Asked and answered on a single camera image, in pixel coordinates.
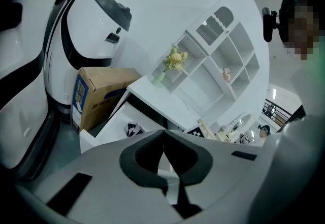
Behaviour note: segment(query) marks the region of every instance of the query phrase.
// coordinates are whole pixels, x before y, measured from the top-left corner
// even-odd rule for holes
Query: white robot body
[[[45,87],[51,97],[71,105],[78,70],[109,66],[125,34],[96,0],[66,0],[46,46]],[[118,41],[110,41],[109,35]]]
[[[47,115],[43,72],[0,111],[0,162],[17,166],[27,152]]]
[[[54,0],[13,0],[21,22],[0,33],[0,163],[16,167],[48,113],[42,43]]]

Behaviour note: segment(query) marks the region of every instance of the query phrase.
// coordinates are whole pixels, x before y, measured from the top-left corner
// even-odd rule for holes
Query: shelf compartment
[[[235,99],[224,94],[209,110],[206,111],[203,120],[207,125],[212,125],[220,118],[233,104]]]
[[[191,36],[185,34],[177,43],[178,51],[187,52],[187,61],[183,66],[186,73],[191,74],[204,61],[206,54],[203,49],[193,40]]]
[[[259,64],[258,64],[258,61],[257,61],[256,54],[254,53],[254,55],[252,56],[252,58],[250,59],[250,61],[246,65],[246,71],[247,71],[247,74],[248,74],[248,77],[249,77],[250,81],[253,80],[253,78],[257,74],[258,70],[259,70]]]
[[[248,78],[246,69],[243,69],[243,71],[239,74],[239,76],[231,84],[231,87],[232,87],[237,99],[244,92],[244,90],[247,88],[248,84],[249,84],[249,78]]]
[[[179,98],[200,115],[223,96],[223,91],[204,65],[199,66],[187,77],[178,90],[180,91],[177,95],[181,95]]]
[[[204,67],[208,70],[210,75],[214,78],[217,82],[218,86],[221,88],[222,92],[229,97],[234,97],[235,95],[232,92],[230,85],[224,80],[221,70],[218,68],[217,64],[211,57],[208,57],[203,62]]]
[[[231,78],[236,78],[243,68],[242,59],[236,50],[233,42],[227,37],[219,47],[211,54],[212,59],[219,67],[220,71],[224,68],[230,70]]]
[[[199,28],[197,28],[197,33],[210,46],[223,33],[223,29],[219,23],[210,16],[199,26]]]
[[[162,71],[160,71],[158,68],[154,70],[152,73],[152,77],[157,77]],[[169,70],[166,71],[165,77],[162,79],[161,83],[166,89],[168,89],[170,92],[173,92],[179,84],[183,82],[187,77],[187,74],[183,71],[177,71],[177,70]]]
[[[236,46],[243,62],[246,63],[251,57],[254,47],[243,25],[238,23],[229,37]]]

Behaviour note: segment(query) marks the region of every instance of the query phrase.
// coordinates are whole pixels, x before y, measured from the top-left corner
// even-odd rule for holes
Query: box label
[[[75,106],[72,107],[72,121],[75,124],[75,126],[80,127],[81,113],[78,111],[78,109]]]
[[[79,74],[77,77],[75,90],[73,92],[72,105],[80,112],[80,114],[82,114],[88,90],[89,87]]]

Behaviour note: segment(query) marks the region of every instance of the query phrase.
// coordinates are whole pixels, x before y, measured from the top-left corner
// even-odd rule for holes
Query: vent grille
[[[204,21],[197,29],[198,34],[211,45],[222,34],[223,29],[218,22],[210,16],[208,20]]]

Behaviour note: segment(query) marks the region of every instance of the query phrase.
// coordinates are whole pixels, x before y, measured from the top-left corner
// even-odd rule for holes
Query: gray floor
[[[79,135],[69,124],[61,122],[53,149],[40,175],[34,181],[23,185],[33,192],[44,179],[76,159],[80,154]]]

